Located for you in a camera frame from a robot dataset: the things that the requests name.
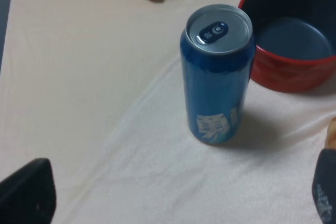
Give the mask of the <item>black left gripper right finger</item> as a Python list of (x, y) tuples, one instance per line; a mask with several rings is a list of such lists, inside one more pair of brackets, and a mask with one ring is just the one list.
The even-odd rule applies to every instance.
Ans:
[(312, 197), (322, 223), (335, 223), (335, 187), (335, 150), (324, 148), (312, 182)]

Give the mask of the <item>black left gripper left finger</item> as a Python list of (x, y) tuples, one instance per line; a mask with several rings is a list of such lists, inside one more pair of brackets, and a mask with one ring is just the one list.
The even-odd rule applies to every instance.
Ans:
[(56, 187), (51, 162), (36, 158), (1, 181), (1, 223), (51, 223)]

